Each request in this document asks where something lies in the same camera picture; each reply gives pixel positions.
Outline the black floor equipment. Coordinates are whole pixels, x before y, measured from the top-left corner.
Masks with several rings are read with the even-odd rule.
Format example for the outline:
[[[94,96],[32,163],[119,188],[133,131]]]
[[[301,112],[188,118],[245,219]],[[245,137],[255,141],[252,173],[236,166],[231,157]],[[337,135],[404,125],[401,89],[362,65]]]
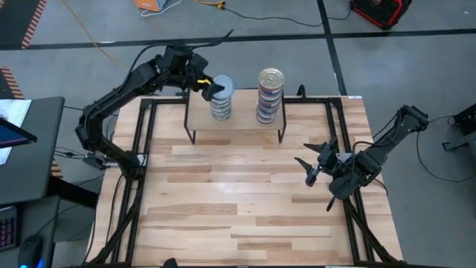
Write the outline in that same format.
[[[453,141],[442,143],[445,151],[453,151],[460,147],[469,147],[476,156],[476,103],[448,119],[450,127],[462,132],[462,136]]]

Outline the red and black case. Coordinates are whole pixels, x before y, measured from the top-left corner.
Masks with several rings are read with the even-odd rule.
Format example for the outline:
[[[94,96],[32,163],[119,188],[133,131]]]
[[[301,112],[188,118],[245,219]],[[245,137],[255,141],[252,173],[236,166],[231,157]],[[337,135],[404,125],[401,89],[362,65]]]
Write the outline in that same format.
[[[390,30],[413,0],[350,0],[350,9],[383,31]]]

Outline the orange box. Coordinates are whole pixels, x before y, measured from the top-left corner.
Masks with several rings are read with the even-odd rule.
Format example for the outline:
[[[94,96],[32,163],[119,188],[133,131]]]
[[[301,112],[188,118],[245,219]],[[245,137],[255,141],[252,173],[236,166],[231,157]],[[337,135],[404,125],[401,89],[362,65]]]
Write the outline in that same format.
[[[153,12],[162,11],[167,1],[168,0],[134,0],[137,8]]]

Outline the tablet with blue screen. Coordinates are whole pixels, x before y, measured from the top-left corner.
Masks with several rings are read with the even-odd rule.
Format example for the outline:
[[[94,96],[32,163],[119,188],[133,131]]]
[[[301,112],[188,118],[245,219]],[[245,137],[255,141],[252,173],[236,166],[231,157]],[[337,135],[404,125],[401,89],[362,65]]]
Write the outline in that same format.
[[[37,142],[37,137],[0,117],[0,149]]]

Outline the black computer keyboard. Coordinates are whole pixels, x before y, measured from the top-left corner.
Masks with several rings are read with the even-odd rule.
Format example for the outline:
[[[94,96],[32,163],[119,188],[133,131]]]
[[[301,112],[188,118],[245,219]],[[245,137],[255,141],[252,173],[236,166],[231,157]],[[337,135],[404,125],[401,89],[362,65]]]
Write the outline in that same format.
[[[0,252],[14,249],[19,244],[19,221],[17,217],[0,215]]]

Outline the white paper sheet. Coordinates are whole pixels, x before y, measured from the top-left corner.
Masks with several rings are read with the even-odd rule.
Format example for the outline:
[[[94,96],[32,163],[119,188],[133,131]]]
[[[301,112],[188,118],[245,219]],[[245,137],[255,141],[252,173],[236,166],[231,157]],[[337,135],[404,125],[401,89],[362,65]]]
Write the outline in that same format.
[[[0,117],[20,127],[28,113],[31,100],[0,100]],[[0,149],[0,165],[7,162],[12,147]]]

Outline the wooden shelf with black legs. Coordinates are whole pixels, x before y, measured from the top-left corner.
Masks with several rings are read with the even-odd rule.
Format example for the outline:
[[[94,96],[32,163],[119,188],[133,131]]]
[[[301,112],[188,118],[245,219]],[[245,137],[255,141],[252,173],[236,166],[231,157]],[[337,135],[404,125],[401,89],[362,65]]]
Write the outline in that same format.
[[[184,128],[190,141],[196,143],[197,131],[246,131],[273,130],[277,132],[278,142],[283,141],[286,131],[286,110],[284,95],[280,96],[280,105],[276,117],[269,124],[257,120],[258,89],[236,89],[231,99],[231,116],[225,121],[216,120],[211,113],[210,102],[206,102],[200,93],[189,92],[186,97]]]

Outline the black metal table frame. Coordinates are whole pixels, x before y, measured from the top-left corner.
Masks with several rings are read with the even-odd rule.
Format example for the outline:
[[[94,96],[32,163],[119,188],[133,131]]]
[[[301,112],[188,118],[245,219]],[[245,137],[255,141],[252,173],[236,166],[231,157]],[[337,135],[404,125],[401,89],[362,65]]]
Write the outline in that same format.
[[[284,136],[256,121],[214,121],[198,96],[137,99],[120,111],[115,143],[149,155],[144,186],[106,171],[91,255],[141,195],[138,216],[112,252],[134,267],[175,258],[182,266],[297,266],[375,260],[341,202],[329,206],[331,179],[306,186],[306,143],[332,137],[348,151],[371,138],[359,98],[286,104]]]

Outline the grey lower desk surface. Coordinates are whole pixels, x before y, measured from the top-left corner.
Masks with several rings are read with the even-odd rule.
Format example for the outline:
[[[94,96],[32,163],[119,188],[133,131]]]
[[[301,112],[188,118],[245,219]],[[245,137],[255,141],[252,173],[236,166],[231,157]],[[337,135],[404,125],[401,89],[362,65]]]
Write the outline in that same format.
[[[51,268],[59,206],[59,197],[46,197],[40,200],[0,206],[0,215],[15,216],[19,221],[19,244],[14,249],[0,252],[0,268],[18,268],[20,246],[34,234],[41,235],[43,238],[43,268]]]

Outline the black desk support bar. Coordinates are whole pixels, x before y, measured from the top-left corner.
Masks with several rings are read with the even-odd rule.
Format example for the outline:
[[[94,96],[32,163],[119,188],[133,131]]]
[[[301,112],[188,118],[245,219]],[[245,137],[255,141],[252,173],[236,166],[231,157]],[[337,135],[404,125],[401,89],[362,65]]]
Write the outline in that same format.
[[[55,176],[50,176],[45,195],[47,197],[57,196],[63,200],[75,202],[89,208],[96,208],[97,206],[97,193]]]

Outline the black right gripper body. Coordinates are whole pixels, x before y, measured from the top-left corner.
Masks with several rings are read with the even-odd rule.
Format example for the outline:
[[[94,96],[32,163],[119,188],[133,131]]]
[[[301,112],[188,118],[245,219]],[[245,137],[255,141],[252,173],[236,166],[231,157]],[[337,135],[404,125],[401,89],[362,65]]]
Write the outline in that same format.
[[[318,165],[321,166],[321,172],[332,176],[337,166],[346,162],[346,160],[348,160],[348,153],[337,153],[336,149],[324,150],[319,153]]]

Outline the black orange striped floor mat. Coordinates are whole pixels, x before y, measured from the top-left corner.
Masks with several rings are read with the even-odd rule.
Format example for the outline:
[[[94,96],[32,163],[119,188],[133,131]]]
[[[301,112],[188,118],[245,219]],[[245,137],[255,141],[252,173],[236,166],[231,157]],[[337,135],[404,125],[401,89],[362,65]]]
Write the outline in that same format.
[[[0,50],[26,49],[47,0],[0,0]]]
[[[0,100],[24,98],[11,70],[8,67],[0,67]]]

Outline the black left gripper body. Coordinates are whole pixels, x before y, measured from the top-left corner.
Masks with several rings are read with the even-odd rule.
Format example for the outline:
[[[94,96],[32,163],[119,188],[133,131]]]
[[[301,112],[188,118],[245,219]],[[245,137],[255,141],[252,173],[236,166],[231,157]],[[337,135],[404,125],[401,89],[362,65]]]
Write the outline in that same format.
[[[189,48],[173,48],[170,64],[170,85],[180,89],[200,90],[207,84],[197,80],[207,79],[204,73],[208,61]]]

